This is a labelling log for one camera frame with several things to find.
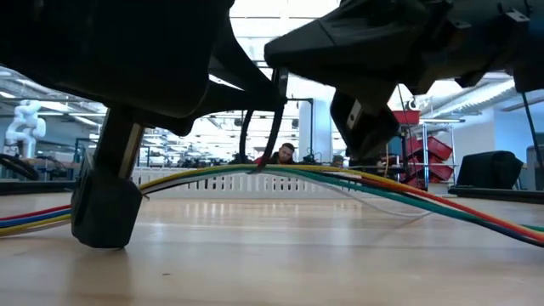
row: wooden floor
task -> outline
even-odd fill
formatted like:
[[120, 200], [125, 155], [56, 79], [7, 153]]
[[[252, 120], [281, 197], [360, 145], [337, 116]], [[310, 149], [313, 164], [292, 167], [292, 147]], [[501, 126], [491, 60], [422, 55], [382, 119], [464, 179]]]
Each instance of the wooden floor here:
[[[6, 196], [0, 214], [68, 199]], [[462, 202], [544, 224], [544, 206]], [[1, 239], [0, 275], [2, 306], [544, 304], [543, 249], [350, 201], [149, 201], [124, 251], [87, 248], [65, 226]]]

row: white fence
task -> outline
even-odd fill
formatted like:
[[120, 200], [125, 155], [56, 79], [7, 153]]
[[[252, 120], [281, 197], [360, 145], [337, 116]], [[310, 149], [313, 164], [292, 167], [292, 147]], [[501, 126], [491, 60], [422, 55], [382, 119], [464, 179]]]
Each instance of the white fence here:
[[[181, 168], [136, 167], [133, 181], [144, 184], [174, 173], [188, 171]], [[169, 190], [159, 191], [153, 198], [189, 199], [338, 199], [338, 193], [296, 178], [282, 178], [268, 174], [221, 175]]]

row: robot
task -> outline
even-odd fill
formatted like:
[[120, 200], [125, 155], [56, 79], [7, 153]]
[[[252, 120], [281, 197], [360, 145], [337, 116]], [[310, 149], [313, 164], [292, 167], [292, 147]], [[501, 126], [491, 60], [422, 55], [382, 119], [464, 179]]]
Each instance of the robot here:
[[[46, 125], [42, 118], [38, 118], [40, 102], [36, 100], [22, 100], [15, 107], [14, 121], [6, 131], [4, 154], [11, 156], [22, 155], [24, 158], [32, 158], [36, 149], [36, 139], [45, 136]], [[23, 142], [23, 152], [19, 152], [17, 143]]]
[[397, 133], [387, 102], [400, 82], [424, 94], [440, 78], [470, 87], [487, 71], [507, 70], [519, 92], [544, 88], [544, 0], [342, 1], [265, 46], [272, 80], [235, 40], [233, 3], [0, 2], [1, 63], [110, 108], [72, 197], [72, 234], [81, 243], [128, 244], [142, 197], [128, 178], [144, 128], [184, 136], [213, 112], [279, 116], [287, 72], [337, 89], [331, 116], [360, 158]]

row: blue cable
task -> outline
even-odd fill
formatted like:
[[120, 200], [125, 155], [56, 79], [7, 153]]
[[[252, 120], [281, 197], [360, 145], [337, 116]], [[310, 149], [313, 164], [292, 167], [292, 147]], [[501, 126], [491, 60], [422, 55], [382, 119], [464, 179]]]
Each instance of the blue cable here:
[[28, 224], [30, 222], [36, 222], [36, 221], [46, 220], [46, 219], [49, 219], [49, 218], [60, 217], [60, 216], [66, 215], [66, 214], [68, 214], [70, 212], [71, 212], [71, 209], [69, 208], [69, 209], [64, 209], [64, 210], [58, 211], [58, 212], [44, 213], [44, 214], [41, 214], [41, 215], [38, 215], [38, 216], [0, 221], [0, 228], [7, 228], [7, 227], [10, 227], [10, 226]]

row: bundle of colorful cables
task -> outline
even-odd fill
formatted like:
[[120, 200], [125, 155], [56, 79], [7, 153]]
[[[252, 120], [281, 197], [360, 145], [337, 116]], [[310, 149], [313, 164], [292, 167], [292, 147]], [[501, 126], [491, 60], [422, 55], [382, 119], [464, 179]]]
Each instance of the bundle of colorful cables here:
[[[234, 173], [254, 173], [255, 165], [234, 165], [225, 167], [209, 167], [198, 170], [185, 171], [174, 175], [159, 178], [158, 180], [142, 184], [140, 190], [143, 195], [166, 190], [182, 184], [195, 181], [213, 179]], [[459, 219], [494, 230], [503, 235], [512, 237], [531, 245], [544, 247], [544, 228], [514, 224], [512, 222], [493, 217], [470, 207], [449, 201], [442, 197], [429, 194], [425, 191], [399, 184], [383, 177], [362, 173], [355, 170], [339, 169], [322, 166], [273, 166], [262, 169], [261, 174], [295, 178], [317, 184], [329, 190], [334, 190], [344, 196], [351, 197], [361, 204], [374, 207], [382, 212], [406, 218], [421, 218], [430, 213], [437, 213], [447, 217]], [[353, 190], [381, 196], [393, 201], [421, 208], [422, 213], [391, 212], [377, 205], [372, 205], [359, 198]], [[47, 211], [13, 216], [0, 219], [0, 235], [18, 235], [30, 231], [44, 230], [66, 223], [70, 218], [69, 207], [56, 207]]]

